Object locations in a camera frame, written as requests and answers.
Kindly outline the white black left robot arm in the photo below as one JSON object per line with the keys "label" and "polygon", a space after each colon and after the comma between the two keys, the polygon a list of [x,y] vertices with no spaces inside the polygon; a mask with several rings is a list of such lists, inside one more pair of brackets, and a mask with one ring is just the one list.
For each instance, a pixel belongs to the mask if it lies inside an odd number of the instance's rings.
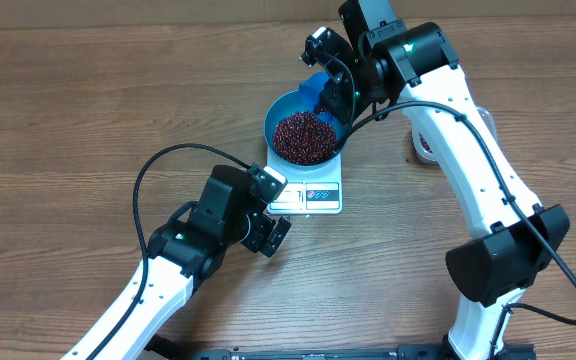
{"label": "white black left robot arm", "polygon": [[287,183],[270,166],[215,166],[200,199],[182,205],[153,232],[129,284],[67,358],[136,359],[217,272],[229,247],[240,243],[253,253],[273,256],[291,224],[264,211]]}

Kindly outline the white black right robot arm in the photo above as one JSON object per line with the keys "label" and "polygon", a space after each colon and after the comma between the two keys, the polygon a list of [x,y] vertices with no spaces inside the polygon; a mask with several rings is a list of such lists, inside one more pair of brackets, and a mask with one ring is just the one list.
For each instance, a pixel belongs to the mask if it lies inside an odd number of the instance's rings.
{"label": "white black right robot arm", "polygon": [[503,340],[510,314],[538,273],[558,263],[570,221],[544,207],[513,170],[480,115],[444,31],[407,28],[386,1],[339,8],[344,33],[323,28],[303,54],[329,74],[321,100],[348,133],[401,111],[430,145],[462,208],[470,240],[445,257],[461,298],[437,359],[532,359],[530,345]]}

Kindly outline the blue plastic measuring scoop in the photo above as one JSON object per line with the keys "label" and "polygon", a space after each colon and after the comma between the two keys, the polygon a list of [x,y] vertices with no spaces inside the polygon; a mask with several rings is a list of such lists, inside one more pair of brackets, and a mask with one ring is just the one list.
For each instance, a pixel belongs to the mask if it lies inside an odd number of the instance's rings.
{"label": "blue plastic measuring scoop", "polygon": [[331,123],[332,113],[323,104],[320,95],[325,84],[330,80],[330,76],[325,72],[318,72],[299,84],[298,94],[306,109],[314,114],[319,120]]}

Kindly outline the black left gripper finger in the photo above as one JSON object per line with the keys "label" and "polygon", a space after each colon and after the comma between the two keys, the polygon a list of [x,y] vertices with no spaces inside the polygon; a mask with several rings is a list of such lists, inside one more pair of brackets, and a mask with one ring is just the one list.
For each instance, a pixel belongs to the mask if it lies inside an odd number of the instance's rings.
{"label": "black left gripper finger", "polygon": [[277,220],[272,220],[270,232],[264,238],[260,252],[268,258],[272,257],[284,241],[291,226],[289,217],[279,217]]}
{"label": "black left gripper finger", "polygon": [[288,184],[287,178],[271,166],[253,163],[247,170],[250,176],[250,194],[266,204],[274,202]]}

